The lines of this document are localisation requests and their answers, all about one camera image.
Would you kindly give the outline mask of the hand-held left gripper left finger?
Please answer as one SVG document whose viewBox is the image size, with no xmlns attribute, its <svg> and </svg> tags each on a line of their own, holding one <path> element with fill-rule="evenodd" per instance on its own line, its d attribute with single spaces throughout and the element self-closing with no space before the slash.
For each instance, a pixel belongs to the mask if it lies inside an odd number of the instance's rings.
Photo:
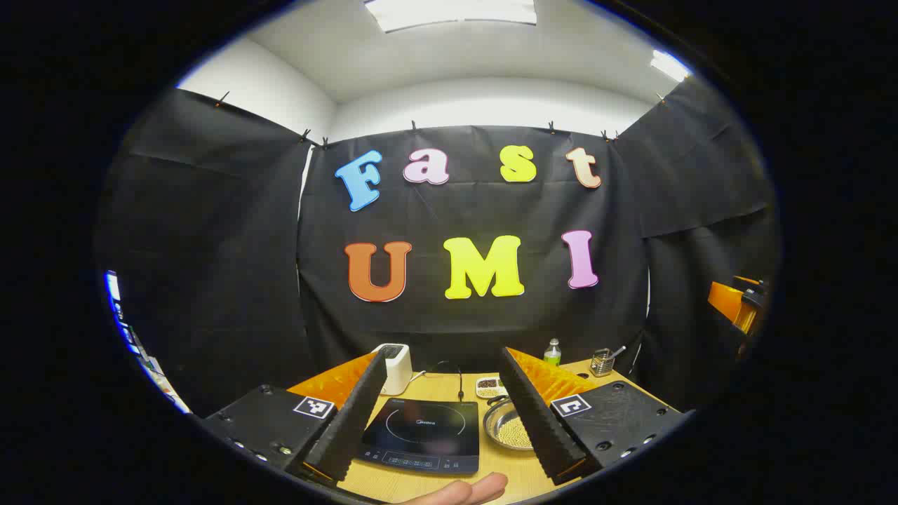
<svg viewBox="0 0 898 505">
<path fill-rule="evenodd" d="M 276 470 L 336 485 L 361 447 L 386 377 L 379 349 L 288 389 L 258 386 L 200 425 Z"/>
</svg>

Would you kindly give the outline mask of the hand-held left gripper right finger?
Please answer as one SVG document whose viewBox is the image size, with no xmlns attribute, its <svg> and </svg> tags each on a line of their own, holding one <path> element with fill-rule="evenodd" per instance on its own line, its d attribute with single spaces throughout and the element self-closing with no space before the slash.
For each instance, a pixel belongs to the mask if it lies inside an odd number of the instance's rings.
<svg viewBox="0 0 898 505">
<path fill-rule="evenodd" d="M 501 356 L 500 379 L 555 485 L 619 466 L 692 419 L 623 379 L 598 386 L 516 349 Z"/>
</svg>

